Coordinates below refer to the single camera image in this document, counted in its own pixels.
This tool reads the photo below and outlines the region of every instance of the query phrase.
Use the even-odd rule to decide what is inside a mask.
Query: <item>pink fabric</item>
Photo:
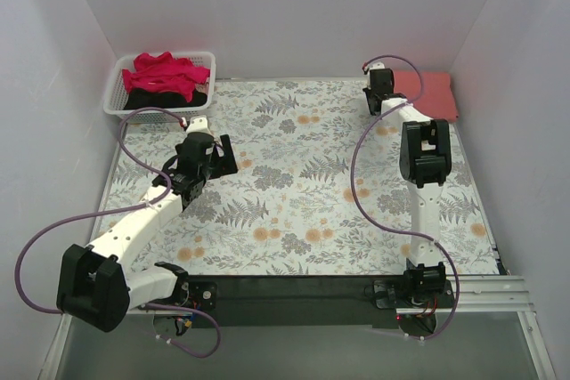
[[[135,73],[123,69],[123,83],[128,93],[141,88],[151,93],[180,93],[188,102],[196,84],[205,84],[210,70],[196,67],[188,58],[173,58],[171,53],[153,57],[142,53],[134,59]]]
[[[459,115],[452,93],[452,79],[449,73],[422,72],[425,92],[414,103],[416,109],[433,119],[447,119],[456,122]],[[419,80],[413,71],[394,70],[394,91],[411,97],[419,91]]]

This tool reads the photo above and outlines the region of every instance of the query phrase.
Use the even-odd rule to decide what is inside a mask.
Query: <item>floral pattern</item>
[[[206,112],[228,133],[240,171],[202,195],[144,248],[139,271],[157,261],[191,274],[400,274],[410,240],[362,218],[350,191],[354,145],[371,122],[362,82],[220,82]],[[441,242],[461,273],[496,274],[490,236],[455,129],[453,169],[441,199]],[[184,137],[176,124],[130,125],[126,146],[160,168]],[[410,201],[398,167],[398,130],[379,123],[356,162],[364,208],[409,229]],[[105,208],[137,202],[152,174],[120,154]],[[107,230],[121,215],[101,220]]]

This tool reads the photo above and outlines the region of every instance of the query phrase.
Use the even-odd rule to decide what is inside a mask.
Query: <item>red cloth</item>
[[[192,101],[196,84],[205,84],[210,70],[197,67],[188,58],[173,58],[171,53],[153,57],[142,53],[134,59],[135,73],[123,69],[123,83],[128,93],[141,88],[151,93],[180,93]]]
[[[422,71],[424,94],[413,103],[420,113],[433,119],[457,121],[459,112],[452,93],[449,73]],[[394,70],[394,92],[413,98],[418,94],[419,80],[414,71]]]

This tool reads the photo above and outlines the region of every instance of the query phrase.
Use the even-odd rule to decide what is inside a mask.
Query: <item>floral tablecloth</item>
[[[212,180],[134,262],[157,261],[192,274],[400,274],[409,239],[377,230],[350,192],[354,145],[372,120],[359,81],[222,82],[207,111],[232,138],[240,171]],[[460,273],[498,273],[468,164],[454,127],[453,169],[441,199],[444,247]],[[126,146],[155,166],[184,137],[176,124],[130,125]],[[358,195],[368,212],[409,229],[408,190],[399,174],[398,130],[377,125],[359,153]],[[136,203],[152,174],[118,158],[105,207]],[[103,233],[121,216],[105,217]]]

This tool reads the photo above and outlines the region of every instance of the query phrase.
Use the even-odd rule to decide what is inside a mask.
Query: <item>table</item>
[[[240,171],[203,194],[144,248],[132,267],[175,263],[190,274],[401,274],[409,239],[376,229],[350,192],[354,145],[372,117],[362,80],[216,83],[206,114],[228,133]],[[441,199],[441,243],[460,274],[497,274],[468,161],[452,125],[452,173]],[[126,146],[161,168],[184,134],[177,124],[130,125]],[[358,195],[378,221],[408,230],[410,203],[399,174],[396,128],[377,125],[357,160]],[[137,203],[153,174],[121,153],[104,207]],[[122,215],[96,224],[103,234]]]

